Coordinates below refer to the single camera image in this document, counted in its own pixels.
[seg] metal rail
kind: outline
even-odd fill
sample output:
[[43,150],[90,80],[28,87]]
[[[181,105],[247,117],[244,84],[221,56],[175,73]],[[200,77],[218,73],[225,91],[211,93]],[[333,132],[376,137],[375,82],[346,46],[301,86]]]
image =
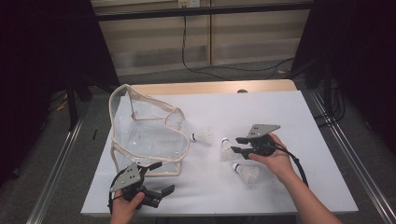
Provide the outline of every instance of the metal rail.
[[40,196],[35,202],[35,207],[33,208],[28,220],[26,221],[26,224],[39,224],[43,221],[44,216],[46,215],[46,212],[50,205],[52,196],[58,186],[62,171],[64,170],[64,166],[67,162],[67,158],[73,148],[74,143],[76,142],[78,132],[81,128],[82,120],[87,114],[88,107],[89,104],[86,103],[82,109],[81,116],[79,117],[77,124],[75,125],[74,129],[67,135],[64,146],[62,147],[58,159],[52,168],[47,183],[45,187],[41,190]]
[[[324,101],[321,98],[320,94],[312,91],[310,93],[319,111],[322,114],[326,114],[326,110],[323,106]],[[355,174],[357,175],[358,179],[361,181],[364,189],[366,190],[367,194],[372,200],[379,215],[382,217],[385,223],[388,224],[396,223],[395,213],[390,207],[387,198],[385,197],[384,193],[379,188],[379,186],[375,183],[373,178],[370,176],[370,174],[367,172],[366,168],[361,162],[361,159],[359,158],[353,146],[347,140],[347,137],[344,135],[338,123],[335,121],[333,117],[325,117],[325,119],[326,122],[328,123],[330,130],[332,131],[332,134],[334,135],[336,141],[338,142],[341,149],[345,153],[346,158],[348,159],[350,165],[355,171]]]
[[94,15],[68,15],[68,16],[60,16],[60,17],[51,17],[49,18],[49,20],[119,21],[119,20],[201,16],[201,15],[232,14],[232,13],[304,10],[304,9],[310,9],[312,7],[326,7],[329,5],[340,4],[340,3],[342,2],[336,1],[333,3],[315,3],[313,1],[305,1],[305,2],[297,2],[297,3],[261,4],[261,5],[228,6],[228,7],[170,8],[170,9],[135,11],[135,12],[96,13]]

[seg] black cable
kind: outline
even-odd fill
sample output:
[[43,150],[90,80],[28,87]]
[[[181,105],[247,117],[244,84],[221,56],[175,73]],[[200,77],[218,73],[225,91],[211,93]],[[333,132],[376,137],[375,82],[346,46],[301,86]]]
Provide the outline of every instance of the black cable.
[[337,97],[338,88],[335,88],[332,94],[332,112],[338,114],[340,110],[340,101]]
[[275,75],[277,68],[282,63],[286,63],[286,62],[291,61],[291,60],[294,59],[294,58],[288,58],[288,59],[286,59],[284,61],[281,61],[281,62],[279,62],[279,63],[277,63],[277,64],[275,64],[273,66],[266,67],[266,68],[260,68],[260,69],[243,69],[243,68],[235,68],[235,67],[229,67],[229,66],[206,66],[206,67],[203,67],[203,68],[191,69],[191,68],[189,68],[186,65],[186,62],[185,62],[185,59],[184,59],[184,55],[185,55],[184,51],[185,51],[185,48],[186,48],[186,38],[187,38],[187,22],[186,22],[187,17],[184,16],[183,19],[184,19],[184,31],[183,31],[183,44],[182,44],[182,50],[181,50],[181,60],[183,62],[184,67],[187,70],[189,70],[190,72],[206,74],[206,75],[209,75],[209,76],[212,76],[212,77],[217,77],[217,78],[224,79],[224,80],[227,80],[227,81],[232,81],[231,79],[228,79],[226,77],[219,77],[217,75],[214,75],[214,74],[211,74],[211,73],[208,73],[208,72],[203,72],[202,70],[205,70],[205,69],[218,69],[219,68],[219,69],[232,69],[232,70],[244,71],[244,72],[261,72],[261,71],[266,71],[266,70],[270,70],[270,69],[275,68],[275,71],[273,72],[273,74],[271,76],[265,78],[265,79],[269,79],[269,78],[271,78],[271,77],[273,77]]
[[59,98],[61,98],[64,95],[66,95],[66,91],[62,91],[61,94],[59,94],[59,96],[54,97],[53,99],[50,100],[50,102],[52,103],[52,102],[58,100]]
[[344,94],[341,92],[341,90],[338,87],[335,90],[334,97],[336,99],[335,101],[337,101],[337,104],[338,104],[338,106],[337,106],[338,108],[334,112],[335,115],[330,122],[325,122],[325,123],[319,124],[318,125],[319,128],[325,127],[327,125],[332,125],[344,118],[344,115],[346,113],[345,98],[344,98]]
[[[114,186],[114,184],[116,183],[117,179],[120,177],[120,175],[122,175],[122,174],[125,172],[125,170],[126,170],[126,168],[123,169],[123,170],[121,170],[121,171],[116,175],[116,177],[114,177],[113,181],[111,182],[110,188],[113,188],[113,186]],[[112,198],[112,196],[113,196],[113,193],[110,191],[110,192],[108,193],[108,205],[107,205],[107,207],[110,209],[110,214],[113,213],[113,201],[116,200],[116,199],[118,199],[118,198],[120,198],[120,197],[122,197],[123,195],[118,196],[118,197],[115,197],[114,199]]]
[[291,156],[291,159],[294,161],[294,163],[297,165],[298,171],[300,172],[301,175],[301,179],[303,180],[303,182],[306,184],[307,187],[309,187],[308,185],[308,181],[306,180],[306,176],[305,176],[305,172],[303,169],[303,166],[300,164],[300,160],[298,158],[296,158],[291,152],[289,152],[287,149],[285,149],[282,145],[276,143],[277,147],[276,149],[279,151],[283,151],[286,154],[288,154],[289,156]]

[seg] wire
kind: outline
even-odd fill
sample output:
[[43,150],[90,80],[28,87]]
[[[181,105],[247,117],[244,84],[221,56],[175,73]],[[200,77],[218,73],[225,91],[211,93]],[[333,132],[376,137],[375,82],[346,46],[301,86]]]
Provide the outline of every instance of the wire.
[[301,179],[306,184],[306,186],[309,187],[308,181],[306,180],[306,176],[305,176],[305,172],[304,172],[303,166],[300,164],[300,160],[297,157],[295,157],[291,152],[289,152],[285,147],[280,145],[279,143],[275,143],[275,144],[276,144],[275,149],[277,149],[279,151],[283,151],[286,154],[288,154],[289,156],[291,156],[291,159],[294,161],[294,163],[296,164],[296,166],[298,168],[298,171],[300,172]]
[[113,201],[116,200],[116,199],[118,199],[118,198],[120,198],[120,197],[123,197],[123,194],[121,194],[120,196],[117,196],[117,197],[113,198]]
[[66,107],[67,103],[68,103],[67,97],[64,97],[64,99],[57,106],[55,106],[53,108],[49,108],[48,112],[50,113],[54,110],[61,111]]
[[236,68],[236,67],[229,67],[229,66],[206,66],[206,67],[202,67],[202,68],[191,69],[191,68],[189,68],[186,65],[185,57],[184,57],[185,56],[184,51],[185,51],[185,48],[186,48],[186,39],[187,39],[187,17],[184,16],[183,19],[184,19],[184,31],[183,31],[183,44],[182,44],[182,50],[181,50],[181,60],[183,62],[184,67],[187,70],[189,70],[190,72],[205,74],[205,75],[209,75],[209,76],[212,76],[212,77],[217,77],[217,78],[220,78],[220,79],[224,79],[224,80],[227,80],[227,81],[232,81],[231,79],[228,79],[226,77],[220,77],[220,76],[217,76],[217,75],[212,74],[212,73],[203,72],[203,70],[205,70],[205,69],[231,69],[231,70],[244,71],[244,72],[261,72],[261,71],[266,71],[266,70],[270,70],[270,69],[275,68],[275,70],[272,73],[272,75],[265,78],[265,79],[269,79],[269,78],[273,77],[276,74],[277,68],[282,63],[286,63],[286,62],[291,61],[291,60],[294,59],[294,58],[288,58],[288,59],[286,59],[284,61],[281,61],[281,62],[279,62],[279,63],[277,63],[277,64],[275,64],[273,66],[266,67],[266,68],[260,68],[260,69],[243,69],[243,68]]
[[59,98],[61,98],[64,95],[66,95],[66,91],[62,91],[58,96],[56,96],[53,99],[51,99],[50,102],[52,103],[52,102],[58,100]]
[[[344,94],[341,92],[339,87],[336,87],[334,90],[334,93],[332,95],[332,100],[333,100],[333,105],[332,105],[332,119],[330,122],[325,122],[321,123],[318,125],[319,128],[332,125],[341,119],[344,118],[344,115],[346,113],[346,103],[345,103],[345,98]],[[328,113],[321,114],[319,116],[316,116],[315,118],[328,118],[330,115]]]
[[[114,186],[114,184],[116,183],[117,179],[120,177],[120,175],[122,175],[122,174],[125,172],[125,170],[126,170],[126,168],[123,169],[123,170],[121,170],[121,171],[114,177],[113,181],[111,182],[110,188],[113,188],[113,186]],[[119,197],[123,196],[123,195],[121,195],[121,196],[115,197],[115,198],[113,199],[113,198],[112,198],[112,195],[113,195],[113,194],[112,194],[111,191],[110,191],[110,192],[108,193],[108,205],[107,205],[108,209],[110,210],[110,214],[113,213],[113,201],[116,200],[116,199],[118,199]]]

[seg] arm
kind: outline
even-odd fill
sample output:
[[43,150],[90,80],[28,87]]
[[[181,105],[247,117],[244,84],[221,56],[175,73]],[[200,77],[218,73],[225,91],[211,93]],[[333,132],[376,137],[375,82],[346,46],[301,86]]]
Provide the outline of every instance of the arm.
[[113,214],[111,216],[111,224],[129,224],[132,223],[134,210],[143,201],[145,194],[137,193],[134,198],[128,202],[122,197],[122,190],[117,190],[113,201]]
[[[283,146],[280,139],[270,133],[275,142]],[[277,150],[272,156],[264,157],[253,153],[249,157],[265,164],[277,179],[286,187],[294,205],[303,220],[303,223],[341,223],[341,221],[329,211],[314,193],[305,185],[294,172],[289,155]]]

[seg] power outlet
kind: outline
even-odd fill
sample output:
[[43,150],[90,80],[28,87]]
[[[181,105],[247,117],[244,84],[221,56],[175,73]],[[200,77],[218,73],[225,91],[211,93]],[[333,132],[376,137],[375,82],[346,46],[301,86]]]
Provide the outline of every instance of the power outlet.
[[188,6],[189,6],[189,0],[178,0],[179,8],[188,7]]
[[190,0],[189,7],[200,7],[201,2],[200,0]]

